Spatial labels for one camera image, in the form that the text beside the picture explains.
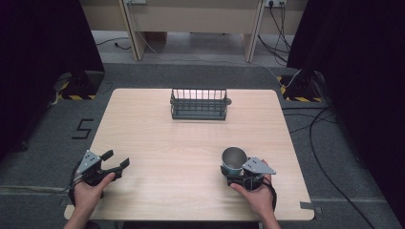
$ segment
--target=wall socket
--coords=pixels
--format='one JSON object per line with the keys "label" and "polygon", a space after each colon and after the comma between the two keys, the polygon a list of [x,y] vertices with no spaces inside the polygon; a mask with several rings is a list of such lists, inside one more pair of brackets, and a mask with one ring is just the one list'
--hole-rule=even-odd
{"label": "wall socket", "polygon": [[281,8],[282,3],[284,6],[287,4],[287,0],[266,0],[265,7],[269,7],[270,1],[273,1],[273,8]]}

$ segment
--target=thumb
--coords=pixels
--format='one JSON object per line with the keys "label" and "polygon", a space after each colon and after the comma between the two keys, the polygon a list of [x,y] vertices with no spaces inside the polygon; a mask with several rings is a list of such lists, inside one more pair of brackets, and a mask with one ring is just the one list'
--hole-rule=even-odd
{"label": "thumb", "polygon": [[116,176],[115,173],[108,174],[98,185],[101,190],[108,186],[108,184],[113,181],[114,177]]}
{"label": "thumb", "polygon": [[239,194],[241,194],[242,196],[244,196],[244,197],[247,194],[247,190],[244,187],[242,187],[241,185],[239,185],[239,184],[231,183],[230,187],[232,189],[234,189],[236,192],[238,192]]}

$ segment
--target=hand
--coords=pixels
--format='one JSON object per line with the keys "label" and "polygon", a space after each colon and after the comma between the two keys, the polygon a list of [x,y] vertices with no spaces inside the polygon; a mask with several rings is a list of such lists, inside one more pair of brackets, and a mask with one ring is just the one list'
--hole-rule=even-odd
{"label": "hand", "polygon": [[115,173],[107,175],[97,186],[90,186],[84,181],[75,185],[75,210],[65,225],[68,228],[84,228],[94,212],[102,191],[114,179]]}
{"label": "hand", "polygon": [[[265,175],[265,183],[271,182],[271,175]],[[256,213],[266,229],[280,228],[272,207],[273,196],[267,186],[262,184],[258,189],[248,192],[243,186],[232,183],[230,187],[241,194],[249,203],[250,208]]]}

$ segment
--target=black metal basket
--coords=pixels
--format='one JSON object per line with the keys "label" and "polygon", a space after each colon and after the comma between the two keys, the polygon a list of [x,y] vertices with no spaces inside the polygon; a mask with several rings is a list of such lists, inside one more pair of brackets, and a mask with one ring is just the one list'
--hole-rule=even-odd
{"label": "black metal basket", "polygon": [[226,89],[172,89],[173,119],[225,120],[231,104]]}

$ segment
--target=light wood tabletop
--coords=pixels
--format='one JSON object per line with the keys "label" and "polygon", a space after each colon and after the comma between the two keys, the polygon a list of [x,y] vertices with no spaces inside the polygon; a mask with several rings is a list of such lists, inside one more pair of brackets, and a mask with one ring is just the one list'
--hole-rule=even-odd
{"label": "light wood tabletop", "polygon": [[[174,120],[170,95],[171,89],[113,92],[90,150],[114,150],[103,169],[127,157],[131,164],[104,190],[92,219],[258,220],[221,173],[230,146],[277,172],[278,220],[313,219],[313,210],[300,207],[309,194],[274,91],[227,90],[226,120]],[[65,218],[73,210],[68,205]]]}

